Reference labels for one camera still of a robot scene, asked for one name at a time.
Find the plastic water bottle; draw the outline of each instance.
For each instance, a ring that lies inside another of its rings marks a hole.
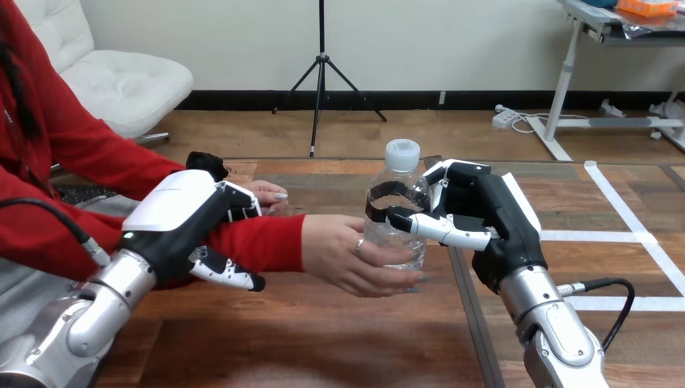
[[[384,182],[398,181],[416,192],[430,195],[428,182],[417,170],[420,151],[421,148],[415,141],[397,139],[388,143],[385,147],[385,169],[373,179],[371,188]],[[374,198],[371,190],[368,192],[367,201],[377,209],[402,206],[418,212],[423,210],[404,196]],[[409,263],[389,267],[417,270],[423,266],[423,256],[426,254],[425,238],[397,230],[387,220],[385,223],[374,222],[368,217],[364,224],[364,238],[379,247],[408,249],[414,253]]]

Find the red sleeve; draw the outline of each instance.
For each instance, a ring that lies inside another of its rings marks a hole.
[[[252,273],[302,272],[302,222],[305,215],[256,217],[222,224],[209,245]]]
[[[62,211],[105,249],[121,235],[121,220],[55,201],[0,168],[0,200],[31,197]],[[97,268],[71,233],[46,210],[31,205],[0,209],[0,256],[44,272],[85,280]]]
[[[54,159],[65,169],[135,200],[143,199],[172,171],[184,167],[125,140],[79,103],[54,70],[43,45],[13,2],[7,13],[14,49],[31,75]]]

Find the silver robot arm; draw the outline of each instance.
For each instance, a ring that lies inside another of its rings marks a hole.
[[[207,247],[218,223],[260,215],[254,195],[206,171],[169,175],[124,221],[111,259],[94,240],[84,248],[101,269],[68,297],[47,305],[21,335],[0,344],[0,386],[80,388],[133,309],[158,283],[189,272],[222,285],[259,291],[251,275]]]
[[[516,325],[536,387],[608,387],[606,349],[564,297],[615,283],[554,284],[540,249],[540,221],[511,174],[493,175],[489,166],[450,159],[424,176],[434,185],[431,211],[389,207],[387,221],[443,245],[476,251],[473,269],[500,296]]]

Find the power strip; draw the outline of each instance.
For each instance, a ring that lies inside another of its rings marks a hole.
[[[508,129],[518,118],[519,114],[516,113],[516,111],[507,108],[493,117],[493,126],[501,129]]]

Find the white desk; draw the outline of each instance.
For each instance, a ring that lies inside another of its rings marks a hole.
[[[559,119],[566,92],[569,89],[574,63],[578,54],[578,40],[582,33],[600,44],[632,47],[677,47],[685,46],[685,38],[639,38],[625,39],[621,17],[611,11],[590,6],[580,0],[557,0],[568,12],[568,20],[574,25],[573,35],[566,60],[561,65],[561,76],[554,94],[552,109],[547,125],[537,117],[526,121],[556,160],[572,160],[554,137],[557,128],[654,128],[658,129],[674,144],[685,151],[685,124],[682,120],[665,120],[659,117],[643,118],[598,118],[598,119]]]

